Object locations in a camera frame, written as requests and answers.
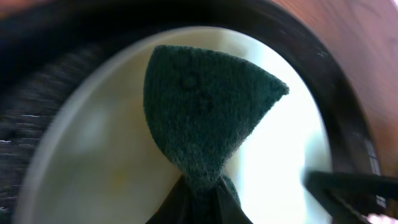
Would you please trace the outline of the mint green plate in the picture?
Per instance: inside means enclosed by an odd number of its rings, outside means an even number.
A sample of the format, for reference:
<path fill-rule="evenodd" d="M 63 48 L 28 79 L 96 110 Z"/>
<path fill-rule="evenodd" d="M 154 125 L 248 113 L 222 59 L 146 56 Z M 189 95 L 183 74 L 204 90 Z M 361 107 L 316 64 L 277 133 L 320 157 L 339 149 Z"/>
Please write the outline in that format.
<path fill-rule="evenodd" d="M 40 141 L 14 223 L 145 223 L 158 209 L 180 175 L 157 149 L 142 106 L 146 66 L 162 44 L 235 55 L 289 86 L 225 171 L 254 223 L 330 223 L 303 185 L 308 170 L 331 170 L 325 125 L 307 86 L 270 47 L 215 27 L 147 37 L 90 75 Z"/>

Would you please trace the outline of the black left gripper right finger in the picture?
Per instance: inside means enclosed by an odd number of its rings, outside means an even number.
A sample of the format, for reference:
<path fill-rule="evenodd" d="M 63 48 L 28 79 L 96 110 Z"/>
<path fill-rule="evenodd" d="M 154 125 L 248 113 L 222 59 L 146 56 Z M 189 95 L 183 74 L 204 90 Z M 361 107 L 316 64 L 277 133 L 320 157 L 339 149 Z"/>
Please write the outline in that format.
<path fill-rule="evenodd" d="M 213 203 L 216 224 L 252 224 L 222 177 L 213 188 Z"/>

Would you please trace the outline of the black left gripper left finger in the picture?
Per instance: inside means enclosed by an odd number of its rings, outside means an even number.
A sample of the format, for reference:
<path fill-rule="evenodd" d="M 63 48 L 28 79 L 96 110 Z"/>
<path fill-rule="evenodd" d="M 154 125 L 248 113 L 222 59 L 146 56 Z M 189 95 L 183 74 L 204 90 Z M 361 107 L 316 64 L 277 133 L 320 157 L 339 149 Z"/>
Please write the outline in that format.
<path fill-rule="evenodd" d="M 188 224 L 191 199 L 191 191 L 181 176 L 146 224 Z"/>

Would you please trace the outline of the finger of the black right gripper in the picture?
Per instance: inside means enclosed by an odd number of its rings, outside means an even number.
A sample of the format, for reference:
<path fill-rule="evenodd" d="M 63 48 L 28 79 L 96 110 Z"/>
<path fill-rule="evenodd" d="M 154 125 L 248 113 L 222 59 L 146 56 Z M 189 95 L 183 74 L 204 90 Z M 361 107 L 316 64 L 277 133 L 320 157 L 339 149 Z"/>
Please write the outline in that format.
<path fill-rule="evenodd" d="M 380 175 L 310 171 L 305 187 L 338 224 L 365 224 L 384 211 L 384 200 L 397 200 L 397 179 Z"/>

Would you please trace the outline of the green yellow sponge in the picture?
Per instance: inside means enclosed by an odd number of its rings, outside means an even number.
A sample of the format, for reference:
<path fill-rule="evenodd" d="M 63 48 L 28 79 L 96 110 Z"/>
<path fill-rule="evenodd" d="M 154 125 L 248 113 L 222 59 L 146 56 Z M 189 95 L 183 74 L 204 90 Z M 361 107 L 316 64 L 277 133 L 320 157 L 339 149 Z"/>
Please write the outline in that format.
<path fill-rule="evenodd" d="M 182 173 L 196 206 L 208 207 L 226 161 L 288 86 L 219 51 L 158 45 L 146 69 L 144 113 L 160 151 Z"/>

